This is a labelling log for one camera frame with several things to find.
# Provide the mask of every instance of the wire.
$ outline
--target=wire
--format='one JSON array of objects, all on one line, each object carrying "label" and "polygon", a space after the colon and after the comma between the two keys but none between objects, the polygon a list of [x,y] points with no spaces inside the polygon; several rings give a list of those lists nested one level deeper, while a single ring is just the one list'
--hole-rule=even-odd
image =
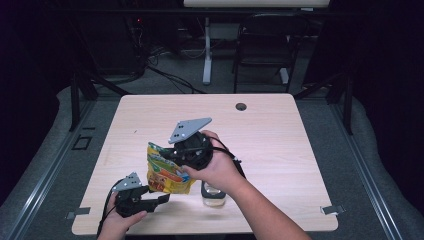
[{"label": "wire", "polygon": [[[130,82],[134,82],[135,80],[139,79],[142,76],[141,73],[133,73],[131,76],[128,76],[124,79],[119,79],[119,80],[111,80],[111,78],[107,78],[104,77],[108,82],[113,83],[114,85],[120,85],[120,84],[125,84],[125,83],[130,83]],[[92,79],[92,82],[94,84],[100,84],[98,82],[96,82],[95,80]]]},{"label": "wire", "polygon": [[159,55],[164,54],[164,53],[167,53],[164,50],[165,50],[164,47],[158,47],[158,48],[156,48],[153,52],[150,53],[150,57],[147,59],[147,61],[150,64],[154,65],[154,66],[159,65]]},{"label": "wire", "polygon": [[223,142],[221,142],[221,140],[219,140],[218,138],[216,138],[216,137],[211,137],[211,136],[209,136],[209,138],[212,138],[213,140],[215,140],[215,141],[218,141],[219,143],[221,143],[221,145],[225,148],[225,150],[227,150],[228,151],[228,148],[227,148],[227,146],[225,146],[225,144],[223,143]]},{"label": "wire", "polygon": [[[219,46],[219,45],[221,45],[222,43],[224,43],[224,42],[226,42],[226,40],[224,40],[224,39],[221,39],[221,40],[219,40],[217,43],[215,43],[213,46],[211,46],[211,49],[213,49],[213,48],[216,48],[217,46]],[[187,52],[190,52],[190,51],[196,51],[196,50],[201,50],[201,53],[199,53],[198,55],[194,55],[194,56],[192,56],[192,55],[190,55],[190,54],[188,54]],[[181,53],[183,53],[184,54],[184,56],[186,56],[186,57],[188,57],[188,58],[191,58],[191,59],[196,59],[196,58],[199,58],[199,57],[201,57],[204,53],[206,52],[206,47],[204,47],[204,48],[202,48],[202,49],[184,49],[184,50],[181,50]]]},{"label": "wire", "polygon": [[213,138],[210,137],[212,139],[217,140],[218,142],[220,142],[222,144],[222,146],[224,146],[224,148],[220,148],[220,147],[209,147],[209,148],[203,148],[203,147],[199,147],[199,148],[187,148],[184,150],[181,150],[182,153],[189,153],[189,152],[197,152],[197,151],[210,151],[210,150],[217,150],[217,151],[221,151],[225,154],[227,154],[228,156],[231,157],[231,159],[233,160],[234,166],[237,168],[237,171],[240,173],[241,176],[243,176],[244,178],[246,178],[246,175],[243,172],[243,168],[241,167],[241,160],[238,159],[234,154],[232,154],[228,148],[217,138]]},{"label": "wire", "polygon": [[119,181],[117,181],[113,186],[112,186],[112,188],[110,189],[110,191],[109,191],[109,194],[107,195],[107,197],[106,197],[106,202],[105,202],[105,205],[104,205],[104,207],[103,207],[103,214],[102,214],[102,220],[100,220],[100,222],[99,222],[99,227],[97,228],[97,237],[96,238],[98,238],[99,237],[99,235],[100,235],[100,233],[102,232],[102,228],[103,228],[103,222],[106,220],[106,218],[107,218],[107,216],[109,216],[109,214],[116,208],[116,206],[118,206],[121,202],[118,202],[117,204],[115,204],[115,206],[112,208],[112,209],[110,209],[107,213],[106,213],[106,211],[107,211],[107,206],[108,206],[108,204],[109,204],[109,200],[110,200],[110,197],[111,197],[111,195],[112,195],[112,190],[113,190],[113,188],[116,186],[116,185],[118,185],[122,180],[124,180],[124,179],[121,179],[121,180],[119,180]]},{"label": "wire", "polygon": [[191,94],[194,94],[195,92],[198,92],[198,93],[202,93],[202,94],[206,94],[206,92],[204,92],[204,91],[202,91],[202,90],[199,90],[199,89],[197,89],[197,88],[194,88],[193,87],[193,85],[191,85],[191,83],[189,83],[187,80],[185,80],[185,79],[183,79],[183,78],[181,78],[181,77],[178,77],[178,76],[175,76],[175,75],[172,75],[172,74],[170,74],[170,73],[165,73],[165,72],[162,72],[162,71],[160,71],[160,70],[158,70],[158,69],[156,69],[156,68],[154,68],[154,67],[151,67],[151,66],[147,66],[146,67],[147,69],[150,69],[150,70],[152,70],[153,72],[155,72],[155,73],[157,73],[157,74],[159,74],[159,75],[162,75],[162,76],[164,76],[164,77],[166,77],[169,81],[171,81],[171,83],[178,89],[178,90],[180,90],[182,93],[184,93],[185,94],[185,92],[184,91],[182,91],[176,84],[180,84],[180,85],[182,85],[182,86],[184,86],[184,87],[187,87],[187,88],[189,88],[189,89],[191,89]]}]

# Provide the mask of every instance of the table top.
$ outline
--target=table top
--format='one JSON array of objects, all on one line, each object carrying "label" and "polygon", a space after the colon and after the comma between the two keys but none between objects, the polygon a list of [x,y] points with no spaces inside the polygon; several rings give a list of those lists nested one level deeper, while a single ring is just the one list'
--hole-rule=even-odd
[{"label": "table top", "polygon": [[[244,103],[244,111],[236,104]],[[131,172],[147,184],[147,143],[172,147],[168,139],[180,120],[211,117],[203,129],[216,132],[242,160],[247,179],[305,231],[332,231],[332,205],[296,103],[289,94],[129,95],[121,99],[72,226],[76,235],[96,234],[112,185]],[[156,198],[159,193],[145,194]],[[203,204],[200,181],[190,194],[172,194],[128,234],[247,233],[251,229],[235,202]]]},{"label": "table top", "polygon": [[330,0],[184,0],[185,7],[326,8]]}]

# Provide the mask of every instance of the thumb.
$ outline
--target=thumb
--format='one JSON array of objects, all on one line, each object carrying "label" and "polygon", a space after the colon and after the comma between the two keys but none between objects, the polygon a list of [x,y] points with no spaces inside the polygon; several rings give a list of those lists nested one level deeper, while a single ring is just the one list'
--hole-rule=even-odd
[{"label": "thumb", "polygon": [[199,171],[186,165],[183,165],[182,168],[191,178],[198,179]]},{"label": "thumb", "polygon": [[129,216],[127,218],[124,218],[128,227],[131,227],[132,225],[138,223],[141,221],[141,219],[143,219],[145,216],[147,216],[147,212],[146,211],[141,211],[139,213],[136,213],[132,216]]}]

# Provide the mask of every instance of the snack bag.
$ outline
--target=snack bag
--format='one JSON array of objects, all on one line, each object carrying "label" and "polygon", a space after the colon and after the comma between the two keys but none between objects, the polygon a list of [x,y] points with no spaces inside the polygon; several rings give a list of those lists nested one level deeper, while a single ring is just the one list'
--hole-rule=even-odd
[{"label": "snack bag", "polygon": [[183,172],[180,166],[162,157],[160,152],[169,151],[154,143],[147,146],[147,181],[149,189],[156,192],[184,193],[190,192],[191,185],[196,181]]}]

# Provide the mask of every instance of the black curtain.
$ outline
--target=black curtain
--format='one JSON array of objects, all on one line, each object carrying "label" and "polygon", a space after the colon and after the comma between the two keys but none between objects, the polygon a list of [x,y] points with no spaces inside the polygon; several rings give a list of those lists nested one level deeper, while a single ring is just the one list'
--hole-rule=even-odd
[{"label": "black curtain", "polygon": [[64,47],[55,25],[63,29],[35,0],[4,1],[0,8],[1,204],[50,130],[56,94],[69,86],[71,62],[82,53]]},{"label": "black curtain", "polygon": [[[381,12],[379,6],[386,9]],[[383,165],[405,198],[424,214],[424,21],[420,1],[333,0],[333,11],[383,13],[384,21],[365,35],[369,48],[355,64],[354,96],[374,128]],[[355,56],[367,21],[327,21],[311,58],[304,83],[339,73]]]}]

